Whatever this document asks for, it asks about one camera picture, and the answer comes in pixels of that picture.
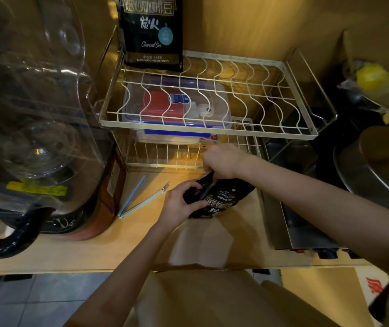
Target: wooden countertop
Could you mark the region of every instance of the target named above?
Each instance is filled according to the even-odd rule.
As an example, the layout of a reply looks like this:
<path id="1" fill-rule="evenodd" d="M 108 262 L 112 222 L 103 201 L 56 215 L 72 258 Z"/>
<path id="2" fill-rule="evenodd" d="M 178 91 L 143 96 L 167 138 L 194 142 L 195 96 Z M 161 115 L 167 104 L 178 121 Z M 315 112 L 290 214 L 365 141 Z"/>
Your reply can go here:
<path id="1" fill-rule="evenodd" d="M 144 173 L 128 174 L 122 201 Z M 157 192 L 167 182 L 169 189 L 182 181 L 197 179 L 199 172 L 148 173 L 142 193 L 131 206 Z M 164 194 L 140 210 L 118 219 L 100 236 L 70 242 L 40 235 L 24 252 L 0 259 L 0 274 L 111 271 L 141 241 L 158 219 Z M 165 242 L 154 270 L 180 268 L 251 269 L 296 266 L 367 265 L 363 259 L 320 260 L 314 253 L 274 250 L 269 241 L 260 194 L 253 191 L 236 206 L 209 220 L 187 220 Z"/>

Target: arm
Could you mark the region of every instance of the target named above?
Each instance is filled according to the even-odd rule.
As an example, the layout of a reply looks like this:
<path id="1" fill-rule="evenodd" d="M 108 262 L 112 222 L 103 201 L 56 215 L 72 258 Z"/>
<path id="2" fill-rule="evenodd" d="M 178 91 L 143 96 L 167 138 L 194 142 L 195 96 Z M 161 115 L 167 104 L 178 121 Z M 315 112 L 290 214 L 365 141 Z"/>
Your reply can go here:
<path id="1" fill-rule="evenodd" d="M 213 146 L 203 165 L 219 178 L 240 178 L 389 274 L 389 210 L 328 183 L 287 170 L 233 145 Z"/>
<path id="2" fill-rule="evenodd" d="M 64 327 L 123 326 L 164 241 L 192 212 L 208 205 L 206 201 L 184 202 L 182 195 L 192 186 L 202 187 L 185 181 L 166 193 L 156 224 Z"/>

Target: stainless steel pot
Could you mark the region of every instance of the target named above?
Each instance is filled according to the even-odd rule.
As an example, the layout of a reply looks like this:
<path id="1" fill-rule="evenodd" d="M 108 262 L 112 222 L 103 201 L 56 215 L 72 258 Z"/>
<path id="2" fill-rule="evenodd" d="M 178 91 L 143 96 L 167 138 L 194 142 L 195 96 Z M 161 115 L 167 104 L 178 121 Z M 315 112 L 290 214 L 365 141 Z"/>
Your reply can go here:
<path id="1" fill-rule="evenodd" d="M 334 163 L 352 193 L 389 209 L 389 128 L 374 126 L 357 141 L 334 150 Z"/>

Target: person's right hand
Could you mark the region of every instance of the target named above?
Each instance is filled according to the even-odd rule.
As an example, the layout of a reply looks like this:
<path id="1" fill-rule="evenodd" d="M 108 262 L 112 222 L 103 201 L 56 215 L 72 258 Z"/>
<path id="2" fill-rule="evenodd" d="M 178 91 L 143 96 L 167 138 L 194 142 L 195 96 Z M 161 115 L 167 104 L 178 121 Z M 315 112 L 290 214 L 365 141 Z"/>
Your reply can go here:
<path id="1" fill-rule="evenodd" d="M 231 143 L 218 143 L 203 153 L 203 168 L 213 170 L 216 179 L 238 178 L 249 156 Z"/>

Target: black kettle handle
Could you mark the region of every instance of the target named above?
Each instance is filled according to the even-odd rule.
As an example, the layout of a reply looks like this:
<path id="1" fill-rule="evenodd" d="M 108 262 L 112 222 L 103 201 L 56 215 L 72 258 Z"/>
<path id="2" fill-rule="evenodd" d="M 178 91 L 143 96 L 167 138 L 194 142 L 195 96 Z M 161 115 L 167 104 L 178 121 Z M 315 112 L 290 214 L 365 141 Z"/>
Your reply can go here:
<path id="1" fill-rule="evenodd" d="M 39 208 L 28 211 L 18 223 L 16 230 L 0 239 L 0 258 L 21 253 L 37 238 L 46 219 L 54 212 L 53 208 Z"/>

